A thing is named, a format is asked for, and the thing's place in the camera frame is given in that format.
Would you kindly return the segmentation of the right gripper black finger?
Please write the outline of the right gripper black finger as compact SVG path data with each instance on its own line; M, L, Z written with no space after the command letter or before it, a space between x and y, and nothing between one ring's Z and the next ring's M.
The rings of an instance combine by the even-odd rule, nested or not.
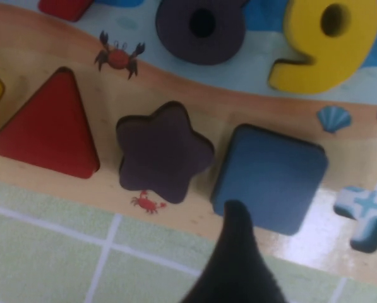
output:
M287 302L258 249L251 216L238 200L224 204L215 249L183 302Z

